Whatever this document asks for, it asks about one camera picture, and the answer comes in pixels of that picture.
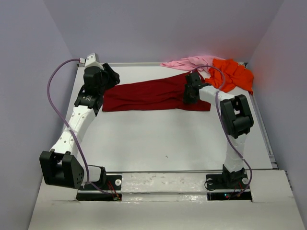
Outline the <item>pink t shirt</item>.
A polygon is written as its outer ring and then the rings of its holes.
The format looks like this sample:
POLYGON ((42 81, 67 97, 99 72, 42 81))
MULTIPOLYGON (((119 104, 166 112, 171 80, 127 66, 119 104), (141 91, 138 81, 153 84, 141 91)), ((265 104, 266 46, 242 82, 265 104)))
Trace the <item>pink t shirt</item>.
POLYGON ((193 70, 198 67, 198 70, 208 72, 208 67, 203 66, 212 66, 214 59, 224 60, 224 58, 209 55, 192 56, 181 58, 180 60, 173 60, 170 62, 161 63, 160 66, 183 71, 193 70))

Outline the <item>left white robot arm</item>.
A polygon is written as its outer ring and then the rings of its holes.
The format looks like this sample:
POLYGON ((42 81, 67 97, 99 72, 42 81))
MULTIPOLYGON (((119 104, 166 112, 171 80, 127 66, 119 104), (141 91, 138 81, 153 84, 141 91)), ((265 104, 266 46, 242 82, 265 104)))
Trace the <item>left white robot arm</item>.
POLYGON ((85 65, 81 87, 65 128, 49 151, 39 157, 46 184, 72 189, 91 184, 95 189, 106 185, 104 167, 89 166, 81 149, 87 129, 103 106, 104 93, 119 84, 119 74, 108 63, 85 65))

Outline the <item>dark red t shirt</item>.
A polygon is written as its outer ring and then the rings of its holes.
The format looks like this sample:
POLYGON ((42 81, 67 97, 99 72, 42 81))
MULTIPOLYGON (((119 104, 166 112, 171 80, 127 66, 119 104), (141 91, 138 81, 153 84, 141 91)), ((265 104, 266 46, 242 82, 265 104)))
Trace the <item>dark red t shirt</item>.
POLYGON ((117 85, 104 94, 103 112, 181 109, 208 112, 211 104, 204 101, 183 102, 187 73, 168 78, 117 85))

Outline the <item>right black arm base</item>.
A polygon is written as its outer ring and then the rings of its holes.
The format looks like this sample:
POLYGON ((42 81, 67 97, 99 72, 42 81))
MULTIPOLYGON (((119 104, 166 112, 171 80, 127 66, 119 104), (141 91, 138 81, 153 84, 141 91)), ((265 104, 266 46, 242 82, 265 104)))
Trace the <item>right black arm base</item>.
POLYGON ((209 201, 252 201, 249 179, 244 168, 237 172, 229 172, 223 166, 221 173, 206 175, 204 187, 209 201))

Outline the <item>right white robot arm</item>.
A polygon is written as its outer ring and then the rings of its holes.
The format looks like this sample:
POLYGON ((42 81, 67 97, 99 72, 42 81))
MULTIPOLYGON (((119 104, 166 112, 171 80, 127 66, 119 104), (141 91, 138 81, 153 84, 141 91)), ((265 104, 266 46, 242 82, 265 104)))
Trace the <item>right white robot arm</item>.
POLYGON ((183 102, 186 104, 208 102, 214 105, 227 140, 222 172, 206 175, 206 188, 209 191, 243 189, 243 186, 245 189, 249 188, 251 179, 248 178, 244 166, 248 169, 251 169, 251 166, 245 160, 243 153, 254 120, 246 96, 242 94, 234 96, 203 83, 197 72, 187 74, 186 80, 183 102))

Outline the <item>orange t shirt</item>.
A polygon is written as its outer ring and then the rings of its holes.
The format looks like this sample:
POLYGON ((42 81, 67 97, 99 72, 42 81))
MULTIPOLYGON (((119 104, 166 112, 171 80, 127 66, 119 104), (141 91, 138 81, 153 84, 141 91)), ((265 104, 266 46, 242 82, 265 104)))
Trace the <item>orange t shirt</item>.
MULTIPOLYGON (((213 67, 218 68, 225 76, 225 84, 221 88, 224 92, 230 92, 235 87, 239 87, 250 94, 253 94, 253 73, 243 65, 233 61, 213 59, 213 67)), ((219 88, 223 83, 221 73, 213 68, 209 68, 210 77, 205 79, 205 82, 211 84, 215 88, 219 88)))

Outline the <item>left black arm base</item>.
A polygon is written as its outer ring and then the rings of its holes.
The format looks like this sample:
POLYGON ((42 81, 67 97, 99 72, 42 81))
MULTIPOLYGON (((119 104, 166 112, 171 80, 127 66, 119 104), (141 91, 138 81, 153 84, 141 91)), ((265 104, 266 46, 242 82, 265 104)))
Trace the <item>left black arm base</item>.
POLYGON ((106 172, 105 167, 89 165, 91 176, 98 179, 90 184, 82 185, 76 194, 78 201, 106 201, 122 200, 122 174, 106 172))

